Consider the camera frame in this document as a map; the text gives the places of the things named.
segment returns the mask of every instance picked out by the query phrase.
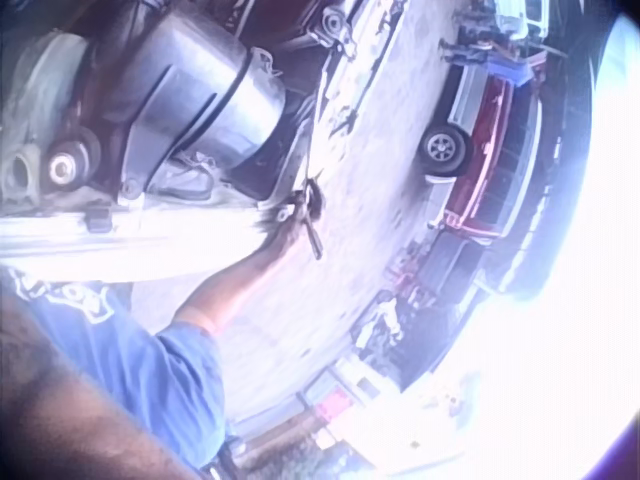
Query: concrete ground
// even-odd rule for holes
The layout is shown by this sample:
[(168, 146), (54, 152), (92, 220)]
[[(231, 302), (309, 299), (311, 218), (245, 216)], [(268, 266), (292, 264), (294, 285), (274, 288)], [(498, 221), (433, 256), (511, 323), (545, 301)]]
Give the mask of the concrete ground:
[[(447, 73), (438, 39), (455, 39), (451, 14), (463, 3), (413, 0), (351, 153), (325, 190), (326, 258), (300, 246), (220, 338), (230, 418), (276, 405), (348, 348), (385, 265), (424, 225), (427, 188), (413, 157)], [(206, 276), (136, 284), (134, 314), (158, 330)]]

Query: tire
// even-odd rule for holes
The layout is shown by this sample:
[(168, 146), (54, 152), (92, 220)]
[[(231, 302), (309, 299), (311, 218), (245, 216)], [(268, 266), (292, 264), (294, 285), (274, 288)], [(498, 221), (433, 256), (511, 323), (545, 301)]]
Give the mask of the tire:
[(429, 128), (419, 147), (424, 173), (437, 177), (456, 176), (467, 158), (467, 143), (455, 127), (441, 125)]

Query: car underside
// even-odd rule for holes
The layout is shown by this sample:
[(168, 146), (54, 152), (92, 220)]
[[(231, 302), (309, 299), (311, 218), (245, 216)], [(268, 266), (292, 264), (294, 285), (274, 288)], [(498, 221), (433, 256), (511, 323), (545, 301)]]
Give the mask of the car underside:
[(408, 2), (95, 0), (25, 35), (55, 3), (5, 23), (0, 263), (116, 282), (256, 250), (344, 155)]

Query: red car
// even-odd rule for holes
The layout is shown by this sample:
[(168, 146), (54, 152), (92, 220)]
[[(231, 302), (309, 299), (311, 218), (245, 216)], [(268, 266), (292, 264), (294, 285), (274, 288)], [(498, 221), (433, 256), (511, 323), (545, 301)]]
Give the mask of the red car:
[(542, 111), (533, 83), (514, 88), (482, 68), (460, 73), (453, 67), (438, 110), (418, 157), (425, 174), (457, 177), (444, 207), (445, 224), (474, 238), (506, 236), (540, 139)]

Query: wheel hub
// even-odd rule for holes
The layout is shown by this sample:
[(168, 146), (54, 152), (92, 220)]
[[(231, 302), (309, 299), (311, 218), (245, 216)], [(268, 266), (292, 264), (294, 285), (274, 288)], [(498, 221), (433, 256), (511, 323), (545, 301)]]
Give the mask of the wheel hub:
[(456, 153), (456, 144), (446, 133), (437, 133), (427, 141), (426, 150), (435, 161), (448, 162)]

